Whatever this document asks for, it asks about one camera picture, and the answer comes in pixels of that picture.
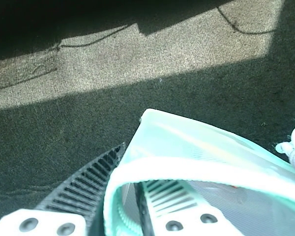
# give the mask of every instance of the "mint green plastic bag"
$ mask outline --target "mint green plastic bag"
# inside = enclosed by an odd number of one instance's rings
[[[142,235],[141,226],[123,209],[122,187],[157,179],[211,182],[254,190],[295,213],[295,169],[289,163],[236,134],[148,109],[107,186],[106,236]],[[282,222],[283,218],[273,221],[273,235],[286,235],[295,229],[295,225],[288,228]]]

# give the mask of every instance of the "screw hole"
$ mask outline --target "screw hole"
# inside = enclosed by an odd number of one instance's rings
[[[68,235],[72,234],[74,232],[74,230],[75,230],[74,224],[65,223],[58,228],[57,234],[59,236],[68,236]]]
[[[183,226],[180,222],[172,220],[166,224],[166,229],[168,231],[179,231],[183,229]]]
[[[29,218],[20,224],[19,229],[21,232],[29,232],[35,229],[37,224],[38,224],[38,220],[36,218]]]
[[[200,217],[201,221],[203,223],[216,223],[217,222],[217,219],[214,215],[211,215],[211,214],[203,214],[201,217]]]

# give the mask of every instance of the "translucent plastic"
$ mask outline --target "translucent plastic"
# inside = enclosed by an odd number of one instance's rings
[[[231,132],[148,109],[108,183],[107,236],[142,235],[140,226],[125,216],[121,187],[153,179],[234,185],[262,192],[295,212],[295,169],[289,163]]]

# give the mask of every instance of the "dark gray carpet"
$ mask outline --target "dark gray carpet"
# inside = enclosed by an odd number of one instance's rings
[[[118,4],[0,21],[0,218],[129,142],[146,108],[273,153],[295,127],[295,1]]]

